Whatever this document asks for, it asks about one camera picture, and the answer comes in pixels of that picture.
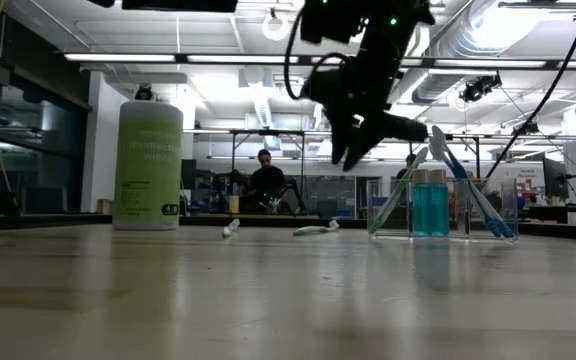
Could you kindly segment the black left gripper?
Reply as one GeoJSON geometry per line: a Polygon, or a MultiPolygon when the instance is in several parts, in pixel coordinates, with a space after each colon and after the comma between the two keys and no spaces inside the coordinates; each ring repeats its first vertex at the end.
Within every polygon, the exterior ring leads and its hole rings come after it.
{"type": "Polygon", "coordinates": [[[428,137],[423,123],[388,113],[386,102],[369,94],[348,67],[313,71],[300,97],[323,106],[332,132],[332,163],[345,158],[344,171],[384,139],[423,142],[428,137]]]}

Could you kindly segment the teal mouthwash bottle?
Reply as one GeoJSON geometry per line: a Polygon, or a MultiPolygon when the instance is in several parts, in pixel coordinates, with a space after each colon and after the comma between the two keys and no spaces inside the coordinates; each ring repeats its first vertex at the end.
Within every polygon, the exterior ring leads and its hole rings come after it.
{"type": "Polygon", "coordinates": [[[449,190],[445,170],[430,171],[430,201],[431,234],[437,237],[447,237],[450,231],[450,215],[449,190]]]}
{"type": "Polygon", "coordinates": [[[430,220],[429,171],[425,169],[415,170],[412,180],[413,234],[419,237],[428,236],[430,220]]]}

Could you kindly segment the person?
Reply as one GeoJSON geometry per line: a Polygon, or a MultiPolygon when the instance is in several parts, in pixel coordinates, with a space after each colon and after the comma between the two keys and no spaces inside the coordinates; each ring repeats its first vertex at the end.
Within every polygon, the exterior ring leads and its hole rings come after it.
{"type": "Polygon", "coordinates": [[[268,150],[261,149],[257,154],[260,168],[250,177],[247,197],[253,214],[267,213],[267,206],[272,211],[279,209],[282,195],[280,191],[285,185],[283,171],[272,164],[268,150]]]}
{"type": "Polygon", "coordinates": [[[406,164],[405,166],[397,173],[396,175],[396,179],[400,180],[404,177],[404,175],[406,174],[406,172],[410,169],[410,167],[413,165],[414,161],[416,160],[416,155],[415,154],[409,154],[405,161],[406,164]]]}

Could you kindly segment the clear acrylic organizer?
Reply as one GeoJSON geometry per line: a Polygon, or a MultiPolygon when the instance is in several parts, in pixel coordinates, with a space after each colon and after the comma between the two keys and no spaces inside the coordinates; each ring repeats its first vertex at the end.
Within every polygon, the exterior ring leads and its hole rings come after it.
{"type": "MultiPolygon", "coordinates": [[[[391,192],[399,180],[391,180],[391,192]]],[[[448,179],[450,231],[447,237],[431,234],[431,201],[429,235],[413,234],[412,183],[399,199],[384,225],[371,236],[399,236],[411,239],[452,238],[465,241],[501,240],[514,242],[518,239],[518,191],[516,181],[474,179],[469,181],[448,179]]],[[[368,227],[389,198],[380,190],[377,180],[366,185],[366,218],[368,227]]]]}

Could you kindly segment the computer monitor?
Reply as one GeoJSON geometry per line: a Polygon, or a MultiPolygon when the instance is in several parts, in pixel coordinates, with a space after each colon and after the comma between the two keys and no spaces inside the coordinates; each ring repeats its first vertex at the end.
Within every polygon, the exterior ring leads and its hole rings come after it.
{"type": "Polygon", "coordinates": [[[567,175],[566,167],[563,163],[548,158],[542,159],[545,195],[547,197],[558,197],[567,199],[568,185],[565,176],[567,175]]]}

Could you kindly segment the green disinfecting wipes canister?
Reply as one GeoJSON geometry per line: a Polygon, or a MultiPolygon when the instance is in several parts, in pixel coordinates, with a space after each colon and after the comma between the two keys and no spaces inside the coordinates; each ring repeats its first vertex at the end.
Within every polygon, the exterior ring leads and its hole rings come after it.
{"type": "Polygon", "coordinates": [[[153,101],[120,107],[112,225],[172,230],[179,225],[183,114],[153,101]]]}

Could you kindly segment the black workstation frame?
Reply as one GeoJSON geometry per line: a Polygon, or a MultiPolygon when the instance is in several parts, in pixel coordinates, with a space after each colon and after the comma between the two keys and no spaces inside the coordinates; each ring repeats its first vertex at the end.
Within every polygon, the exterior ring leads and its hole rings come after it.
{"type": "Polygon", "coordinates": [[[230,180],[231,184],[235,183],[235,179],[238,179],[238,183],[242,184],[242,177],[239,175],[235,175],[235,161],[237,159],[237,148],[247,141],[247,139],[251,135],[256,135],[260,137],[273,137],[273,138],[281,138],[286,137],[291,140],[299,152],[298,156],[279,156],[277,160],[295,160],[300,162],[300,184],[294,179],[288,179],[283,182],[283,185],[276,191],[274,191],[271,195],[267,193],[263,193],[264,201],[261,202],[268,211],[272,211],[273,213],[279,213],[282,209],[282,203],[284,202],[285,196],[288,194],[289,191],[294,193],[294,196],[297,200],[298,206],[295,211],[292,212],[293,216],[306,216],[307,215],[307,206],[303,201],[303,197],[301,195],[300,190],[303,188],[305,184],[305,139],[306,134],[304,131],[297,131],[297,130],[278,130],[278,129],[270,129],[268,127],[263,129],[232,129],[229,130],[229,133],[232,135],[232,149],[231,149],[231,172],[230,172],[230,180]]]}

